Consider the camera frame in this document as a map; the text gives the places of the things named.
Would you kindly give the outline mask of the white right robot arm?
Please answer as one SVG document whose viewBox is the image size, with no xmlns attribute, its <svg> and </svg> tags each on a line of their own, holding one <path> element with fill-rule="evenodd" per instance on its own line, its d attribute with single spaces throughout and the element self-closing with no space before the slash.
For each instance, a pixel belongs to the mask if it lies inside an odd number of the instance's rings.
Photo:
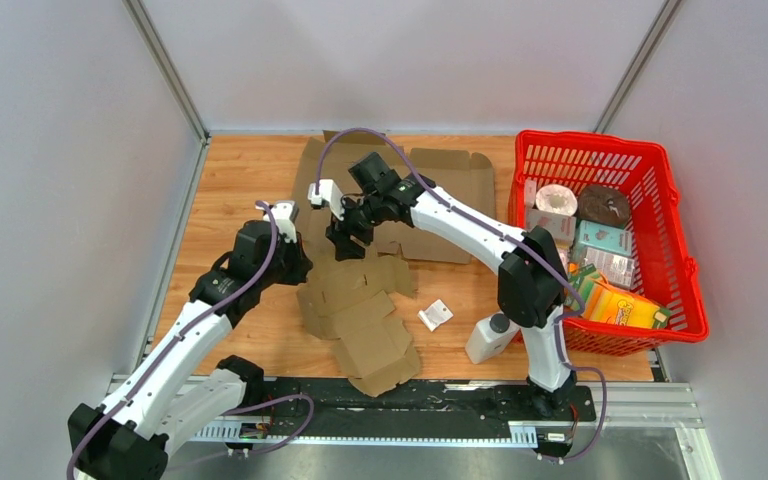
<svg viewBox="0 0 768 480">
<path fill-rule="evenodd" d="M 543 227 L 497 222 L 417 171 L 401 177 L 376 152 L 352 164 L 349 173 L 358 198 L 322 177 L 307 194 L 313 208 L 331 211 L 326 236 L 337 260 L 362 258 L 374 229 L 386 222 L 434 234 L 469 253 L 496 275 L 499 310 L 521 329 L 532 409 L 546 419 L 565 411 L 577 382 L 561 327 L 571 286 L 552 235 Z"/>
</svg>

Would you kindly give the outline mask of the small white paper tag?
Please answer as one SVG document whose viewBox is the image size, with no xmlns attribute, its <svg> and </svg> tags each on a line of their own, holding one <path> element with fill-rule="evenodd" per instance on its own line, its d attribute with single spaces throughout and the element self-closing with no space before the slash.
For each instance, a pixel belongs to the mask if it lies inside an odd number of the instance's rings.
<svg viewBox="0 0 768 480">
<path fill-rule="evenodd" d="M 434 332 L 453 318 L 454 313 L 441 299 L 437 299 L 425 309 L 419 310 L 417 316 L 429 331 Z"/>
</svg>

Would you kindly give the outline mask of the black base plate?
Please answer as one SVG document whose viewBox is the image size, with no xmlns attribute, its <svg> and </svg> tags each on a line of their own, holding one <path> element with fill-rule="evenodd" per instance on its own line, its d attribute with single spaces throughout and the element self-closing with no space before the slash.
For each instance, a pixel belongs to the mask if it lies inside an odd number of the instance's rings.
<svg viewBox="0 0 768 480">
<path fill-rule="evenodd" d="M 597 417 L 585 386 L 573 391 L 570 406 L 549 410 L 522 382 L 409 380 L 370 397 L 346 379 L 279 377 L 265 382 L 261 399 L 278 403 L 235 426 L 228 447 L 244 448 L 246 437 L 276 440 L 305 418 L 306 437 L 497 440 L 509 436 L 512 421 L 556 421 L 568 429 Z"/>
</svg>

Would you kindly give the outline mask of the brown round chocolate pastry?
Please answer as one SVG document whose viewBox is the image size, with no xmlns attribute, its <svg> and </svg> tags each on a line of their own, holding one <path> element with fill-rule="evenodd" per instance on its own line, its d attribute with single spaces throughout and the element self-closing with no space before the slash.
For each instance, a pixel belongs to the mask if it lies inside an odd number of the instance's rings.
<svg viewBox="0 0 768 480">
<path fill-rule="evenodd" d="M 615 228 L 625 228 L 631 220 L 632 207 L 628 197 L 611 187 L 587 185 L 579 193 L 577 203 L 581 220 Z"/>
</svg>

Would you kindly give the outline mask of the white bottle black cap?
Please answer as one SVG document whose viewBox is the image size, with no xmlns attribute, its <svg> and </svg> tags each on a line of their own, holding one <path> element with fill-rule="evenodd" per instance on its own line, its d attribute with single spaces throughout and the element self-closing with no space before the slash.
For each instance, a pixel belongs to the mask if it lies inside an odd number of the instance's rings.
<svg viewBox="0 0 768 480">
<path fill-rule="evenodd" d="M 519 331 L 519 325 L 496 312 L 476 323 L 465 352 L 473 364 L 481 364 L 502 353 Z"/>
</svg>

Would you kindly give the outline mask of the pink grey snack box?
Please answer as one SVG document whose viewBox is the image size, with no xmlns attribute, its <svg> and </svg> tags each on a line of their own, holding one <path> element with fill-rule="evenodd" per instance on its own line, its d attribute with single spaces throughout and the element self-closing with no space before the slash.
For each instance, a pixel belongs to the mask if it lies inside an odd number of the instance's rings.
<svg viewBox="0 0 768 480">
<path fill-rule="evenodd" d="M 529 209 L 525 214 L 525 228 L 541 227 L 547 230 L 558 245 L 569 247 L 575 240 L 576 219 L 539 209 Z"/>
</svg>

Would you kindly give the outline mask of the white tissue roll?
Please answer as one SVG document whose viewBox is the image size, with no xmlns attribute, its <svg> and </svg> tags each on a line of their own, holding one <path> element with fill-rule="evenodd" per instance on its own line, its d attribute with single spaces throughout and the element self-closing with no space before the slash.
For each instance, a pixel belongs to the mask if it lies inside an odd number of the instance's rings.
<svg viewBox="0 0 768 480">
<path fill-rule="evenodd" d="M 537 190 L 535 207 L 543 212 L 574 216 L 578 200 L 571 189 L 559 184 L 547 184 Z"/>
</svg>

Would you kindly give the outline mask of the green snack packet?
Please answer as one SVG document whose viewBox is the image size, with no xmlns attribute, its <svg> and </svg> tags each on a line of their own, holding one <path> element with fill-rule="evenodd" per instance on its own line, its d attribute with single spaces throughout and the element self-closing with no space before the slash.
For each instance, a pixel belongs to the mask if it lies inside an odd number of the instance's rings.
<svg viewBox="0 0 768 480">
<path fill-rule="evenodd" d="M 588 317 L 597 302 L 598 294 L 596 291 L 601 289 L 606 284 L 606 281 L 606 277 L 595 265 L 587 264 L 581 266 L 570 277 L 570 283 L 574 291 L 582 298 L 584 304 L 580 306 L 572 292 L 568 291 L 564 305 L 571 310 L 581 309 L 583 311 L 582 316 Z"/>
</svg>

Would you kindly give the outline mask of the yellow orange snack box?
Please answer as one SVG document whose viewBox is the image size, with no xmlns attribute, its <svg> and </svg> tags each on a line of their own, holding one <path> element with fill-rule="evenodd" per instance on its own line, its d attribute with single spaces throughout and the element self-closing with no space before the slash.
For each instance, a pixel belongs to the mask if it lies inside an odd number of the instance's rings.
<svg viewBox="0 0 768 480">
<path fill-rule="evenodd" d="M 586 299 L 583 318 L 614 326 L 661 329 L 672 315 L 657 302 L 597 280 Z"/>
</svg>

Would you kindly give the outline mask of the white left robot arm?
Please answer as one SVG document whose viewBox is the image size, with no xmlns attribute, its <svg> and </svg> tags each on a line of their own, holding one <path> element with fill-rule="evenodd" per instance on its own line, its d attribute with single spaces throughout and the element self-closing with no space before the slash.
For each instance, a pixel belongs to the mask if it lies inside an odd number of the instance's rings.
<svg viewBox="0 0 768 480">
<path fill-rule="evenodd" d="M 170 458 L 221 415 L 268 410 L 264 372 L 238 356 L 179 391 L 206 355 L 258 305 L 268 287 L 299 285 L 312 267 L 291 214 L 270 206 L 238 231 L 231 251 L 200 276 L 175 324 L 142 364 L 98 406 L 80 404 L 67 425 L 70 479 L 159 479 Z"/>
</svg>

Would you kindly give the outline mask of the small brown cardboard box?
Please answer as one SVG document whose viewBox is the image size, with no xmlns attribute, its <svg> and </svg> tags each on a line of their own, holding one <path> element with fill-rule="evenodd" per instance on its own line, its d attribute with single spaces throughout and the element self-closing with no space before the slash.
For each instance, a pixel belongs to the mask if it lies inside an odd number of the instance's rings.
<svg viewBox="0 0 768 480">
<path fill-rule="evenodd" d="M 370 252 L 362 260 L 313 259 L 297 302 L 308 334 L 332 343 L 341 373 L 362 394 L 378 397 L 415 377 L 421 360 L 397 314 L 393 293 L 413 298 L 408 263 Z"/>
</svg>

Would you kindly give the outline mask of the white printed snack box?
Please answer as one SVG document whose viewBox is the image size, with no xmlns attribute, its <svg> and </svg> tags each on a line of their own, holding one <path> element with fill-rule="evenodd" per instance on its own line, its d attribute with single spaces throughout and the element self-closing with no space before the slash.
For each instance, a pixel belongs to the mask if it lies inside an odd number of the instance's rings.
<svg viewBox="0 0 768 480">
<path fill-rule="evenodd" d="M 579 266 L 595 266 L 611 285 L 626 290 L 633 286 L 637 263 L 632 257 L 593 247 L 576 247 L 572 250 L 571 258 Z"/>
</svg>

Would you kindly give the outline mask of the red plastic basket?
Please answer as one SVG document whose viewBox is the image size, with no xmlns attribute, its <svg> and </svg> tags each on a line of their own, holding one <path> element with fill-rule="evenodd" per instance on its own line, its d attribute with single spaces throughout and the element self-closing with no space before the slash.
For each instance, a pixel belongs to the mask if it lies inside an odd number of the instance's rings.
<svg viewBox="0 0 768 480">
<path fill-rule="evenodd" d="M 669 343 L 700 343 L 709 335 L 698 266 L 686 248 L 666 150 L 659 144 L 589 132 L 523 130 L 515 139 L 508 221 L 525 221 L 524 186 L 559 184 L 579 193 L 588 185 L 612 187 L 631 206 L 628 227 L 637 262 L 632 290 L 673 313 L 661 329 L 600 324 L 573 317 L 564 323 L 568 349 L 627 356 Z"/>
</svg>

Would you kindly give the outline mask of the teal snack box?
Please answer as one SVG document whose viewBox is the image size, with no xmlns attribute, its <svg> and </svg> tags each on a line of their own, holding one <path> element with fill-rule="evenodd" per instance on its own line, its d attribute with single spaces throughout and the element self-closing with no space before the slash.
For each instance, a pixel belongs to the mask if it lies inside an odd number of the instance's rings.
<svg viewBox="0 0 768 480">
<path fill-rule="evenodd" d="M 580 220 L 576 227 L 572 253 L 574 256 L 582 255 L 587 248 L 594 248 L 616 255 L 631 257 L 632 247 L 633 234 L 631 231 L 588 220 Z"/>
</svg>

